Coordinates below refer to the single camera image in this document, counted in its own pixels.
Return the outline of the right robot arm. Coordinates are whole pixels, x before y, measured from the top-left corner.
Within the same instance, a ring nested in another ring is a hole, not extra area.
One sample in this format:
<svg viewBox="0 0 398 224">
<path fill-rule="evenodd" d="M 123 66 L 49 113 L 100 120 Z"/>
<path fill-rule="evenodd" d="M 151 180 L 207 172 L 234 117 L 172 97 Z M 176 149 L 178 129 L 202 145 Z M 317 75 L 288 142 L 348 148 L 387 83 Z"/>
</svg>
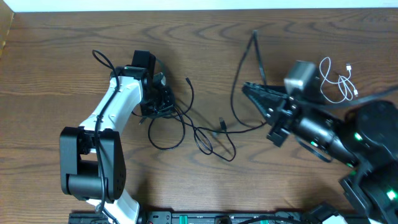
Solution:
<svg viewBox="0 0 398 224">
<path fill-rule="evenodd" d="M 243 93 L 271 126 L 268 140 L 280 147 L 290 134 L 308 151 L 323 153 L 354 174 L 340 180 L 345 197 L 361 215 L 397 223 L 397 108 L 385 96 L 392 87 L 335 105 L 288 95 L 279 86 L 246 82 Z"/>
</svg>

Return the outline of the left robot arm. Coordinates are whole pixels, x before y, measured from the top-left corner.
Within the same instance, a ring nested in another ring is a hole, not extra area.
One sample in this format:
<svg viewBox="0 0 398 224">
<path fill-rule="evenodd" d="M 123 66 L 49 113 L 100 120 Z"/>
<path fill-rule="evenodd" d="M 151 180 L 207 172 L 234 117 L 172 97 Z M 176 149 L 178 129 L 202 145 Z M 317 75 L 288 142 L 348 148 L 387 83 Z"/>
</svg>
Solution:
<svg viewBox="0 0 398 224">
<path fill-rule="evenodd" d="M 136 107 L 143 119 L 171 114 L 174 94 L 164 73 L 155 73 L 157 59 L 149 51 L 135 51 L 132 62 L 119 67 L 98 50 L 92 54 L 111 69 L 109 88 L 87 119 L 62 130 L 59 145 L 62 192 L 86 201 L 95 210 L 72 212 L 68 221 L 146 223 L 146 213 L 125 189 L 121 134 Z"/>
</svg>

